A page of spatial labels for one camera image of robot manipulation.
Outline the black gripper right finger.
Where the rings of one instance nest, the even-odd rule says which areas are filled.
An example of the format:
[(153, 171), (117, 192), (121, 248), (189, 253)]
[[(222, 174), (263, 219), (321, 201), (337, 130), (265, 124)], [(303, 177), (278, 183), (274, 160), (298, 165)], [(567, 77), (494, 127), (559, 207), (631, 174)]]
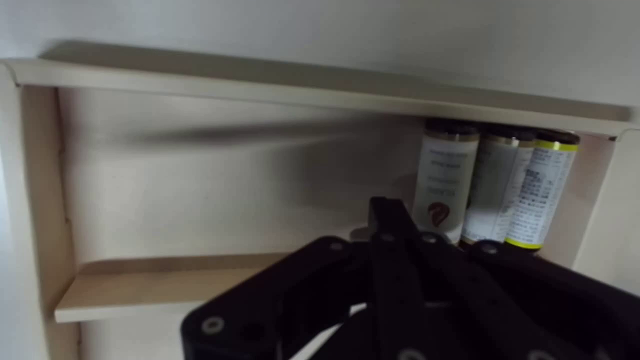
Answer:
[(533, 253), (416, 234), (422, 293), (455, 306), (476, 360), (640, 360), (640, 298)]

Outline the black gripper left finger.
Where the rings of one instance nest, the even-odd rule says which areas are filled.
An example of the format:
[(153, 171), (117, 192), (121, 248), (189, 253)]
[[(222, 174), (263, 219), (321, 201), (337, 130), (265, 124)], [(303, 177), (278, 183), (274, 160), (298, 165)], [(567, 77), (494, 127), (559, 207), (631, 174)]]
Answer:
[(374, 199), (366, 243), (318, 238), (193, 310), (184, 360), (432, 360), (429, 310), (410, 246), (418, 230), (394, 199)]

